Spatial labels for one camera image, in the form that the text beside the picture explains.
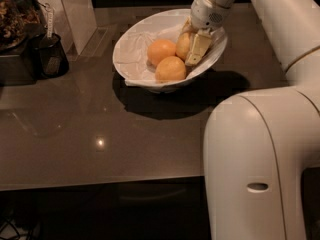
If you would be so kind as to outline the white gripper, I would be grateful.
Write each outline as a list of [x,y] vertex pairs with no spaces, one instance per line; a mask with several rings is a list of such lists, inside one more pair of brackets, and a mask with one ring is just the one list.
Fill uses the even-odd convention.
[[217,29],[230,13],[234,0],[194,0],[181,33],[192,33],[190,48],[185,59],[187,66],[197,65],[211,46],[211,29]]

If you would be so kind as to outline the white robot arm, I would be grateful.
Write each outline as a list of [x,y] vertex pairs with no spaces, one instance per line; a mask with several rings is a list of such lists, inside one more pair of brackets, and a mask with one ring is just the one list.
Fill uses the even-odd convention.
[[[195,29],[235,0],[194,0]],[[212,240],[307,240],[301,177],[319,164],[320,7],[251,0],[289,84],[236,94],[211,113],[203,162]]]

